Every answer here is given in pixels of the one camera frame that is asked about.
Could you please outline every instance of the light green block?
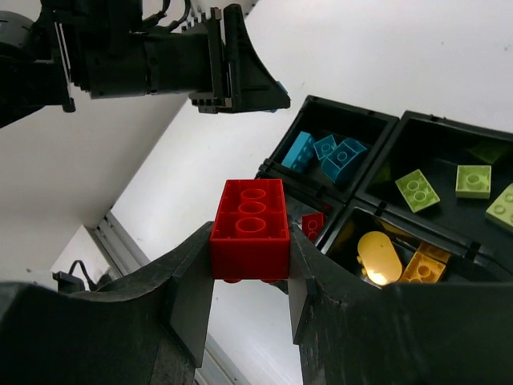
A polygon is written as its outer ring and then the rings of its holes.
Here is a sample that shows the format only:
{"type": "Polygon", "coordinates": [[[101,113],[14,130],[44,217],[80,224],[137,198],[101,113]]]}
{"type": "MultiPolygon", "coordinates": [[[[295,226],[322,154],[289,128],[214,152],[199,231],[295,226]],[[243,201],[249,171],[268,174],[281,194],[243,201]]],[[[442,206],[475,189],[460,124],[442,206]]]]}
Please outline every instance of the light green block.
{"type": "Polygon", "coordinates": [[[513,184],[507,186],[499,195],[488,208],[485,217],[497,225],[513,231],[513,184]]]}
{"type": "Polygon", "coordinates": [[[395,184],[413,213],[440,201],[440,197],[420,170],[415,170],[401,179],[397,179],[395,184]]]}
{"type": "Polygon", "coordinates": [[[490,199],[491,166],[458,166],[456,197],[490,199]]]}
{"type": "Polygon", "coordinates": [[[494,164],[509,151],[509,143],[499,142],[497,140],[484,140],[469,151],[473,156],[480,160],[494,164]]]}

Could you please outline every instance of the black cable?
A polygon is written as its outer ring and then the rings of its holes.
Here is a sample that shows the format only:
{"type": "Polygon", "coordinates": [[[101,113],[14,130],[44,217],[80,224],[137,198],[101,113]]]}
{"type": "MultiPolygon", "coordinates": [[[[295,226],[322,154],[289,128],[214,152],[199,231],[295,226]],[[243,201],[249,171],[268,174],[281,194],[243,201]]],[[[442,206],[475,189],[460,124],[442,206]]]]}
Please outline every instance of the black cable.
{"type": "Polygon", "coordinates": [[[185,20],[187,20],[189,14],[191,13],[191,0],[184,0],[184,3],[185,3],[185,9],[184,9],[184,14],[182,15],[181,18],[179,18],[178,20],[175,20],[174,22],[171,22],[171,24],[169,24],[168,26],[166,26],[166,29],[168,30],[168,32],[172,32],[174,31],[176,28],[178,28],[178,26],[180,26],[180,24],[182,22],[184,22],[185,20]]]}
{"type": "Polygon", "coordinates": [[[91,277],[89,277],[89,274],[87,273],[87,269],[86,269],[86,266],[84,265],[83,261],[80,261],[79,259],[74,261],[71,264],[71,268],[70,268],[70,271],[68,272],[68,274],[73,275],[73,272],[75,271],[75,267],[77,265],[80,265],[80,269],[82,270],[83,276],[86,278],[87,284],[89,285],[89,290],[95,291],[97,289],[96,284],[93,282],[91,277]]]}
{"type": "Polygon", "coordinates": [[[145,18],[141,25],[141,30],[148,30],[159,24],[159,21],[166,17],[166,12],[168,12],[169,6],[171,6],[171,0],[162,0],[162,10],[153,14],[149,18],[145,18]]]}

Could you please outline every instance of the red block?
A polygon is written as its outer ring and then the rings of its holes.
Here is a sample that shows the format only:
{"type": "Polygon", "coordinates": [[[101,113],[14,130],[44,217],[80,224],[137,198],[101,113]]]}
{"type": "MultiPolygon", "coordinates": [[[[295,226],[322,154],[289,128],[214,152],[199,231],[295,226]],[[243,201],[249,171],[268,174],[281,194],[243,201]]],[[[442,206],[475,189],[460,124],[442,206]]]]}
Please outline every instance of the red block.
{"type": "Polygon", "coordinates": [[[301,217],[301,229],[311,241],[315,241],[323,226],[324,213],[308,214],[301,217]]]}
{"type": "Polygon", "coordinates": [[[280,179],[227,180],[210,234],[212,277],[289,277],[290,235],[280,179]]]}

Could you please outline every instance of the white table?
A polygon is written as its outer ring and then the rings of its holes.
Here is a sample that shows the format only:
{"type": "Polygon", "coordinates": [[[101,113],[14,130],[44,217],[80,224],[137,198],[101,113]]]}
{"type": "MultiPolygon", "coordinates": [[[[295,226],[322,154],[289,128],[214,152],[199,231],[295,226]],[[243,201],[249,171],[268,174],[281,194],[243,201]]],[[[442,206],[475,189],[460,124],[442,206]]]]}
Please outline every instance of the white table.
{"type": "MultiPolygon", "coordinates": [[[[186,106],[113,208],[155,259],[214,218],[227,179],[253,178],[308,94],[513,132],[513,3],[261,0],[248,32],[293,105],[199,115],[186,106]]],[[[286,297],[217,283],[209,333],[252,384],[301,383],[286,297]]]]}

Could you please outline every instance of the bin containing blue blocks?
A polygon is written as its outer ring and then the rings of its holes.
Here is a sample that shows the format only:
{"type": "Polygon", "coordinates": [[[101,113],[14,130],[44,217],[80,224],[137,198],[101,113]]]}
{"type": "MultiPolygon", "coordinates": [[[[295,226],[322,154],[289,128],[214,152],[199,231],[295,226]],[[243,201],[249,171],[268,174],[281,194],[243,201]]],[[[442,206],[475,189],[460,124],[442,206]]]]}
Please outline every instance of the bin containing blue blocks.
{"type": "Polygon", "coordinates": [[[398,118],[308,96],[263,167],[347,203],[398,118]]]}

